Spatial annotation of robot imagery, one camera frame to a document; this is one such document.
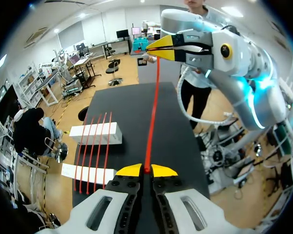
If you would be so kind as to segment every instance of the white wall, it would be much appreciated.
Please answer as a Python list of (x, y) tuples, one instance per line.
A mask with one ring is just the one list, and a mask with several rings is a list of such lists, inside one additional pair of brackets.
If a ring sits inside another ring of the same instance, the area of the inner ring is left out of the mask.
[(59, 50), (60, 44), (57, 36), (33, 47), (25, 49), (5, 66), (10, 82), (17, 82), (22, 74), (28, 70), (28, 66), (35, 64), (36, 68), (40, 63), (51, 62), (55, 58), (54, 49)]
[(113, 9), (103, 14), (106, 40), (116, 40), (116, 31), (127, 29), (125, 9)]
[(106, 41), (101, 14), (82, 21), (83, 35), (88, 46)]

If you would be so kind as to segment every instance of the black table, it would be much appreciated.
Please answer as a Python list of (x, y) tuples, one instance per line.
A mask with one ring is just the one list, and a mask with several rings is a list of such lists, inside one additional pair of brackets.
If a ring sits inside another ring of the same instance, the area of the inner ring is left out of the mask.
[[(147, 138), (154, 102), (155, 83), (138, 84), (96, 91), (90, 107), (86, 124), (93, 115), (113, 112), (112, 121), (117, 122), (122, 134), (121, 145), (110, 145), (107, 168), (119, 170), (125, 166), (144, 164)], [(77, 163), (79, 146), (76, 149)], [(91, 146), (87, 148), (85, 165), (89, 164)], [(82, 146), (79, 165), (82, 163)], [(106, 146), (101, 147), (99, 167), (103, 168)], [(92, 167), (95, 167), (97, 150), (93, 153)], [(200, 151), (188, 119), (182, 114), (172, 83), (160, 83), (155, 128), (152, 144), (152, 164), (170, 167), (193, 188), (209, 198), (208, 184), (202, 165)], [(83, 194), (73, 190), (73, 206), (88, 197), (86, 182), (82, 182)], [(142, 211), (136, 233), (157, 234), (155, 217), (152, 211), (150, 180), (144, 177)]]

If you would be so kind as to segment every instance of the sneaker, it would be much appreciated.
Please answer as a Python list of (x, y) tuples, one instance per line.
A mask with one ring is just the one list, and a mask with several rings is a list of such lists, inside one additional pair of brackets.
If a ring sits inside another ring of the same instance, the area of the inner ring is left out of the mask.
[(63, 134), (64, 134), (63, 131), (59, 130), (59, 137), (58, 137), (58, 142), (59, 143), (62, 143)]

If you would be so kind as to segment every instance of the white cable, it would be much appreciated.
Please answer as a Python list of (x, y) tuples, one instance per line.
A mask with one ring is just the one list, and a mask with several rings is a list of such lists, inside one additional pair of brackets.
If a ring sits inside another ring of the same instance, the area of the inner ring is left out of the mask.
[(179, 82), (178, 82), (178, 84), (177, 84), (177, 100), (178, 100), (178, 103), (179, 103), (179, 106), (180, 106), (180, 108), (181, 108), (181, 111), (182, 111), (182, 113), (189, 119), (189, 120), (192, 120), (192, 121), (194, 121), (194, 122), (197, 122), (197, 123), (205, 123), (205, 124), (213, 124), (213, 125), (220, 125), (220, 126), (223, 126), (223, 125), (226, 125), (227, 123), (229, 123), (230, 121), (231, 121), (231, 118), (229, 117), (229, 118), (227, 118), (226, 120), (224, 120), (224, 121), (209, 121), (209, 120), (203, 120), (203, 119), (199, 119), (199, 118), (194, 118), (194, 117), (192, 117), (192, 116), (190, 116), (187, 112), (186, 112), (186, 110), (185, 110), (185, 108), (184, 108), (184, 106), (183, 106), (183, 102), (182, 102), (182, 96), (181, 96), (181, 88), (182, 88), (182, 84), (183, 84), (183, 82), (184, 82), (184, 80), (185, 80), (185, 77), (187, 76), (187, 74), (188, 74), (188, 72), (189, 72), (189, 70), (190, 70), (191, 68), (190, 67), (187, 67), (187, 68), (185, 68), (185, 70), (184, 70), (184, 72), (182, 73), (182, 76), (181, 76), (181, 78), (180, 78), (180, 80), (179, 80)]
[(293, 152), (292, 152), (292, 156), (291, 156), (291, 173), (292, 173), (292, 179), (293, 179)]

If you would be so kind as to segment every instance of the office chair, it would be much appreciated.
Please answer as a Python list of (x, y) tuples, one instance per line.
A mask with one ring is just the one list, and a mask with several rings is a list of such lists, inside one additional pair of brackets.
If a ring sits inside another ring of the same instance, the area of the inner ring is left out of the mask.
[(106, 48), (106, 51), (108, 53), (108, 56), (111, 56), (112, 57), (112, 60), (111, 61), (113, 61), (114, 60), (114, 53), (116, 52), (116, 50), (113, 50), (111, 47), (107, 47)]
[(109, 67), (106, 70), (106, 74), (113, 74), (113, 79), (108, 82), (108, 85), (109, 86), (117, 86), (117, 85), (119, 85), (119, 84), (121, 84), (123, 82), (123, 79), (122, 78), (116, 78), (115, 77), (115, 72), (117, 72), (119, 70), (119, 67), (118, 67), (119, 62), (117, 60), (115, 60), (114, 62), (112, 62), (110, 64), (111, 68)]

